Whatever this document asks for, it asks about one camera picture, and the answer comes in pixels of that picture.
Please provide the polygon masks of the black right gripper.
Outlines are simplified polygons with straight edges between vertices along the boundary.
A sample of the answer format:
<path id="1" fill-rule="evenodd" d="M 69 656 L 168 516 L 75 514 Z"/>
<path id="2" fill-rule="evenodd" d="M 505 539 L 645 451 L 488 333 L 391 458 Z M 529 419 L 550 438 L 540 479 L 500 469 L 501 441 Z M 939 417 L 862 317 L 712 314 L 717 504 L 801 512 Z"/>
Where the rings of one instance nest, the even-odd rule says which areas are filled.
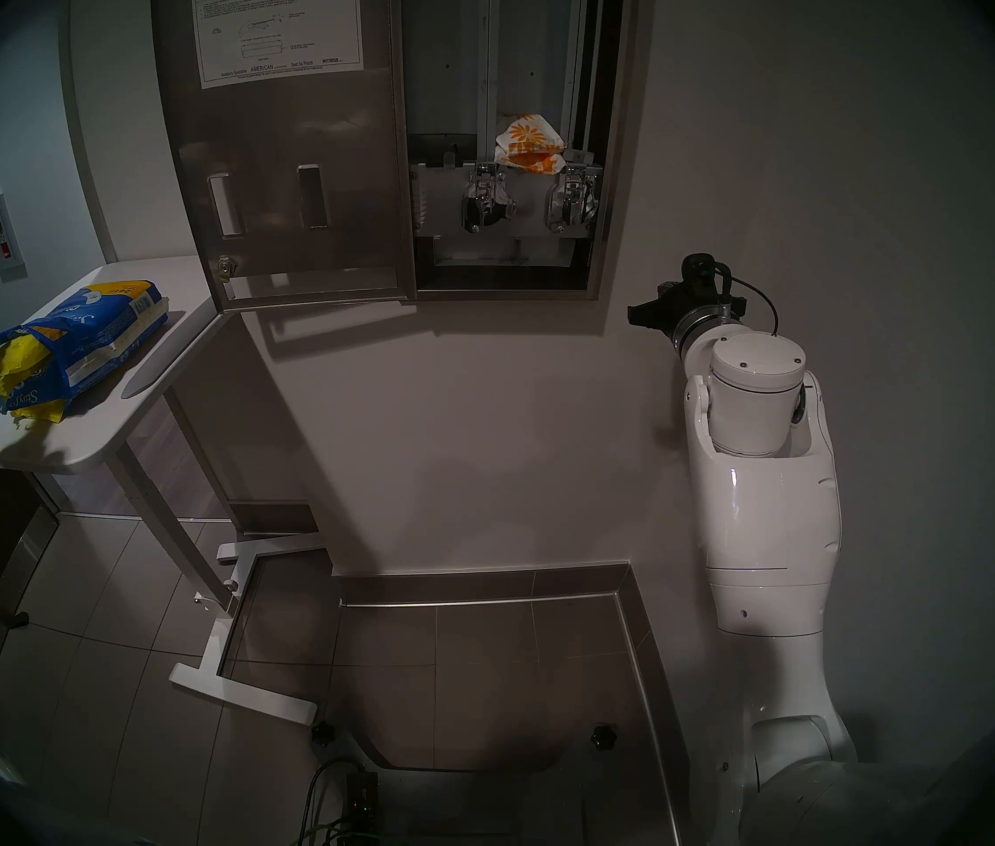
<path id="1" fill-rule="evenodd" d="M 628 306 L 627 322 L 632 326 L 660 330 L 673 343 L 689 343 L 700 333 L 726 325 L 729 318 L 743 318 L 747 298 L 729 297 L 721 303 L 718 289 L 681 289 L 681 282 L 662 282 L 658 294 L 642 304 Z"/>

